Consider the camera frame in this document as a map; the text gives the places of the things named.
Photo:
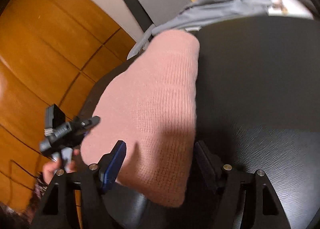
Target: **black bracket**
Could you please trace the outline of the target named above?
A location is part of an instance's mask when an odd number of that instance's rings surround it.
[[[59,169],[41,199],[31,229],[80,229],[74,190],[81,190],[84,229],[113,228],[101,195],[111,189],[125,154],[126,144],[118,141],[99,163],[81,172],[66,173]]]
[[[44,134],[40,142],[40,153],[48,157],[64,148],[73,148],[81,144],[84,134],[100,122],[100,117],[80,120],[78,117],[65,122],[65,114],[53,104],[46,109]]]
[[[236,215],[240,190],[245,189],[241,229],[290,229],[279,197],[267,174],[258,169],[254,174],[223,165],[203,141],[195,144],[195,157],[209,189],[221,192],[221,201],[212,229],[231,229]]]

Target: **black metal frame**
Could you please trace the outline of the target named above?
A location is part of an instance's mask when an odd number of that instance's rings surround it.
[[[80,229],[74,190],[81,190],[83,229],[114,228],[102,201],[99,179],[112,159],[108,155],[103,155],[96,169],[88,166],[81,172],[57,172],[41,199],[31,229]]]
[[[252,174],[223,165],[203,141],[196,142],[195,157],[207,187],[222,195],[210,228],[232,228],[240,190],[246,191],[241,229],[291,228],[279,197],[264,171],[258,169]]]

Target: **textured black surface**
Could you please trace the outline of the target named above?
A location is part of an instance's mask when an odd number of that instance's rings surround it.
[[[291,227],[306,228],[320,207],[320,22],[251,17],[197,37],[197,138],[263,169]]]
[[[142,31],[145,32],[152,24],[152,20],[141,6],[138,0],[123,0],[124,3],[127,5],[128,9],[138,22],[139,26],[141,27]]]

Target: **pink knitted sleeve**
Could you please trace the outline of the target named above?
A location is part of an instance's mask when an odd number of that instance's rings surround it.
[[[155,37],[101,96],[94,112],[101,122],[81,145],[84,162],[97,163],[123,140],[127,155],[117,181],[155,203],[180,206],[195,139],[198,54],[189,33]]]

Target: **wooden panel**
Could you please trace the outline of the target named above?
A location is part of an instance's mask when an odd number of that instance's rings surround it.
[[[106,43],[106,47],[121,61],[126,61],[135,41],[122,28]]]
[[[0,124],[35,150],[43,139],[48,104],[40,100],[0,62]]]
[[[14,160],[35,176],[36,163],[39,154],[21,143],[3,127],[0,127],[0,138],[0,171],[7,176],[11,175],[13,180],[22,183],[29,188],[33,188],[35,179],[24,172],[15,163],[10,163],[10,160]]]
[[[10,180],[0,173],[0,202],[5,205],[8,204],[10,200]]]
[[[87,30],[49,0],[17,0],[10,8],[79,69],[101,46]]]
[[[22,185],[12,182],[12,199],[10,207],[16,212],[22,212],[27,207],[32,191]]]
[[[91,0],[54,1],[102,43],[120,28]]]
[[[58,104],[78,69],[33,34],[12,12],[0,17],[2,61],[31,91],[48,104]]]
[[[122,61],[109,49],[102,46],[90,59],[89,63],[83,69],[83,72],[97,82],[101,77],[120,64],[122,64]]]
[[[77,214],[78,214],[80,229],[82,229],[83,226],[82,226],[82,217],[81,217],[81,207],[77,207]]]
[[[81,191],[75,190],[76,205],[81,206]]]
[[[64,98],[60,109],[72,119],[78,114],[93,85],[91,79],[80,74]]]

